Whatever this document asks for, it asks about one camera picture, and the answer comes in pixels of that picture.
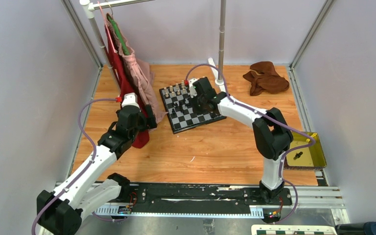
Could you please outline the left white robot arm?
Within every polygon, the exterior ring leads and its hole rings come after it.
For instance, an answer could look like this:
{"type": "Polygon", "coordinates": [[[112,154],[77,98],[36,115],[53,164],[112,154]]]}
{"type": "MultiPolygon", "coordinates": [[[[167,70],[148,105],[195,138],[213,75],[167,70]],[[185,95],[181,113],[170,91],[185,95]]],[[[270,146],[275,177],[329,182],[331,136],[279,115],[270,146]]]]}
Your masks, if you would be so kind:
{"type": "Polygon", "coordinates": [[[37,196],[37,216],[31,234],[35,235],[37,226],[41,226],[54,235],[74,235],[82,222],[108,201],[129,199],[128,180],[117,174],[91,189],[99,176],[133,145],[137,135],[150,129],[135,93],[114,101],[121,105],[117,121],[112,122],[98,142],[89,139],[93,147],[89,157],[63,183],[37,196]]]}

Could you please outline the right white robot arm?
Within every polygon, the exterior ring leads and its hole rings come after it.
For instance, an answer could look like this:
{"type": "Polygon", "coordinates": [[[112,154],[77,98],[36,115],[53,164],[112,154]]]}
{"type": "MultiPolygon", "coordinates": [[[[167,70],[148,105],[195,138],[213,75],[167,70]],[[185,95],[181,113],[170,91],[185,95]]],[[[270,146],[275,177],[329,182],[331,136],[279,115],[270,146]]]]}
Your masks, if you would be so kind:
{"type": "Polygon", "coordinates": [[[206,77],[184,81],[194,112],[204,111],[232,118],[253,130],[258,152],[263,156],[263,175],[259,197],[273,204],[284,188],[283,162],[293,136],[277,108],[260,109],[241,102],[226,92],[217,93],[206,77]]]}

